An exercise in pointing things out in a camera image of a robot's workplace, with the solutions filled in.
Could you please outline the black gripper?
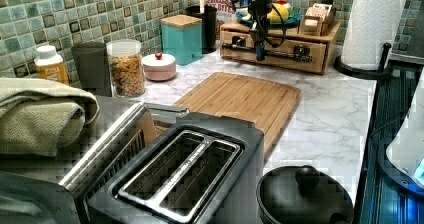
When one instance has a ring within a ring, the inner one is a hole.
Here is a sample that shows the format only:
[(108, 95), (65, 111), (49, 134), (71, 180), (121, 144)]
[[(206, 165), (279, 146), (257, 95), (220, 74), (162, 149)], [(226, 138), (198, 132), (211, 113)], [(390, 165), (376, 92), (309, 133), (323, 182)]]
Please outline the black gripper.
[(253, 0), (248, 6), (253, 23), (249, 33), (254, 41), (256, 60), (265, 60), (265, 38), (267, 37), (267, 14), (272, 10), (272, 0)]

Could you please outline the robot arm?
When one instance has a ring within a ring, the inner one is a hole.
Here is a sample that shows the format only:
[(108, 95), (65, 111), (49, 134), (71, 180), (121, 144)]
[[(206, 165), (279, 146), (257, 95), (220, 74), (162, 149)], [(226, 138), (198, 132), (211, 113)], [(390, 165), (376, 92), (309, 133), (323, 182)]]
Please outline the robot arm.
[(252, 16), (249, 33), (254, 41), (258, 61), (265, 60), (265, 44), (268, 41), (269, 20), (267, 15), (272, 10), (272, 0), (251, 0), (248, 13)]

